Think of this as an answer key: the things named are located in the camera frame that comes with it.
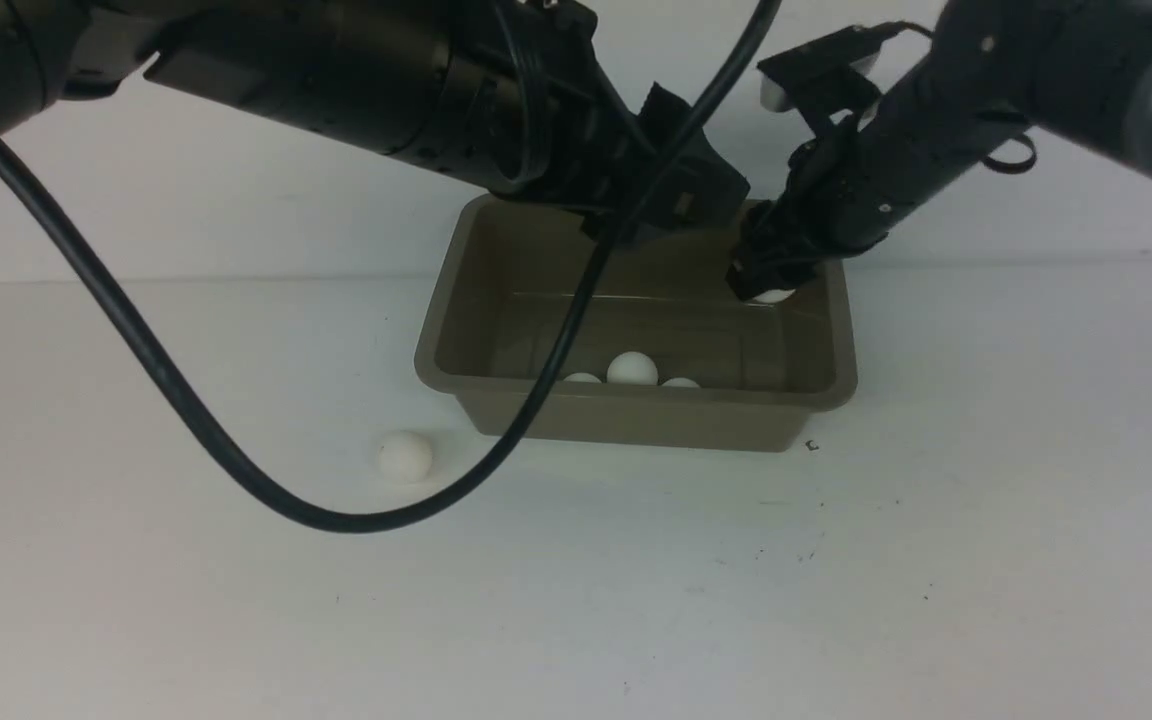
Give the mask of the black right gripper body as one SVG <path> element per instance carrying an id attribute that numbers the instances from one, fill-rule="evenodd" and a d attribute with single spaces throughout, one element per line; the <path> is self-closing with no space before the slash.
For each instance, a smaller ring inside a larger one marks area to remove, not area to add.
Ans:
<path id="1" fill-rule="evenodd" d="M 741 228 L 741 264 L 781 266 L 855 258 L 901 223 L 893 156 L 902 118 L 851 114 L 791 154 L 785 190 L 751 210 Z"/>

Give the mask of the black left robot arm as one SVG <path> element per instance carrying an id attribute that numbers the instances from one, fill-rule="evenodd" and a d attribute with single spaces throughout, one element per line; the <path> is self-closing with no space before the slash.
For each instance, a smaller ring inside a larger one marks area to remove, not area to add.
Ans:
<path id="1" fill-rule="evenodd" d="M 630 111 L 576 1 L 0 1 L 0 132 L 141 73 L 589 232 L 689 113 Z"/>

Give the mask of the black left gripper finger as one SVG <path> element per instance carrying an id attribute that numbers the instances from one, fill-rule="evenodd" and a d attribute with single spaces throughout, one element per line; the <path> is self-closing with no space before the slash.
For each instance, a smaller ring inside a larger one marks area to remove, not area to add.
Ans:
<path id="1" fill-rule="evenodd" d="M 616 90 L 608 91 L 611 118 L 588 149 L 594 151 L 593 209 L 581 211 L 581 232 L 591 240 L 626 204 L 657 151 L 670 141 L 692 106 L 667 88 L 653 85 L 639 111 L 628 109 Z M 738 214 L 750 191 L 748 179 L 723 160 L 699 129 L 658 179 L 627 245 L 667 234 L 722 228 Z"/>

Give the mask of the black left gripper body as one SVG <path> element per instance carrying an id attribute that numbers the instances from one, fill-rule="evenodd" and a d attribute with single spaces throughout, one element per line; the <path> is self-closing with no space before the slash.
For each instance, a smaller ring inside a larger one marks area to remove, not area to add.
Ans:
<path id="1" fill-rule="evenodd" d="M 612 214 L 657 146 L 596 59 L 593 32 L 530 29 L 508 41 L 522 56 L 520 137 L 507 152 L 524 177 L 508 179 L 498 199 Z"/>

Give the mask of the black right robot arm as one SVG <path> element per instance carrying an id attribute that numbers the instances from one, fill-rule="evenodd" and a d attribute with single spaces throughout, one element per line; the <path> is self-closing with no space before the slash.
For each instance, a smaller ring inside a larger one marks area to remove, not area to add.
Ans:
<path id="1" fill-rule="evenodd" d="M 726 276 L 738 300 L 872 250 L 973 167 L 1028 172 L 995 151 L 1034 127 L 1152 179 L 1152 1 L 950 1 L 927 54 L 879 90 L 869 61 L 905 29 L 847 26 L 760 61 L 765 108 L 814 136 L 781 196 L 742 220 Z"/>

